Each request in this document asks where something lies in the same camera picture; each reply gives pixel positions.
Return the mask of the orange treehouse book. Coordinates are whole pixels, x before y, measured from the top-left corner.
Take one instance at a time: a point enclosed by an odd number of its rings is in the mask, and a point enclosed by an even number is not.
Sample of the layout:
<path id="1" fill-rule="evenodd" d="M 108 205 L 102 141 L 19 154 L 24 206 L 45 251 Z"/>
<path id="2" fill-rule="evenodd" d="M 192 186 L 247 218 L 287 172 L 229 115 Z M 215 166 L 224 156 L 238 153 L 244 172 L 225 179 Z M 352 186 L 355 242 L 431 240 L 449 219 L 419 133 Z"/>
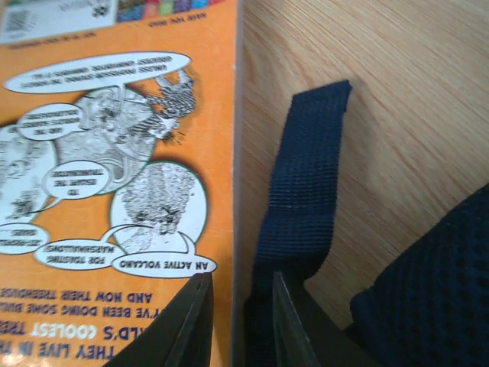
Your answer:
<path id="1" fill-rule="evenodd" d="M 240 1 L 1 3 L 1 364 L 232 363 Z"/>

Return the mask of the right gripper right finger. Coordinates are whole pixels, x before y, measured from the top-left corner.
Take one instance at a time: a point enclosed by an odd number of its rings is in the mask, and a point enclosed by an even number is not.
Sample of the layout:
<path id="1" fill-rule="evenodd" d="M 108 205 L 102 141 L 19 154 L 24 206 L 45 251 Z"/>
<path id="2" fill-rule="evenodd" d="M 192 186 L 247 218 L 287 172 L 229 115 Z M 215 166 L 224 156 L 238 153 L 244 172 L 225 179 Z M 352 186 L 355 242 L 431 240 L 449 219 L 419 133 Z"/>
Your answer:
<path id="1" fill-rule="evenodd" d="M 279 366 L 378 365 L 332 322 L 300 282 L 281 272 L 274 274 L 273 323 Z"/>

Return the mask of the navy blue student backpack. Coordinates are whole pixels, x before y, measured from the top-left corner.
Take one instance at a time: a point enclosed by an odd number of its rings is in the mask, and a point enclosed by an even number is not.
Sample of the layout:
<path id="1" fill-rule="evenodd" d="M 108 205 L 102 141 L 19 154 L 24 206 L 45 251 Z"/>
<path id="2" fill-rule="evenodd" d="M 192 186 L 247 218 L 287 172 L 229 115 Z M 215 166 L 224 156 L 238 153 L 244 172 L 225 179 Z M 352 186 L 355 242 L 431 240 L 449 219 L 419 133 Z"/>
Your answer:
<path id="1" fill-rule="evenodd" d="M 291 352 L 275 336 L 273 280 L 302 285 L 329 253 L 347 80 L 296 94 L 271 174 L 244 308 L 248 366 Z M 350 303 L 344 332 L 382 366 L 488 364 L 488 188 L 450 210 Z"/>

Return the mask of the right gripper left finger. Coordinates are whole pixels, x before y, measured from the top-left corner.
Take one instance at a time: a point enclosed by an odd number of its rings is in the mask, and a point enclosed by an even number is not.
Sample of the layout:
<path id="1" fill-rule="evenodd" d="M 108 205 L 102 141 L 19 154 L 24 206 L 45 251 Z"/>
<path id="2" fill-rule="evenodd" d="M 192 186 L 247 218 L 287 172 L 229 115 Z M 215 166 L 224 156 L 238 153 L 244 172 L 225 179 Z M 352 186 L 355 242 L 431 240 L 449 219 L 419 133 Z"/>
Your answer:
<path id="1" fill-rule="evenodd" d="M 209 366 L 213 306 L 212 275 L 193 275 L 152 324 L 106 365 Z"/>

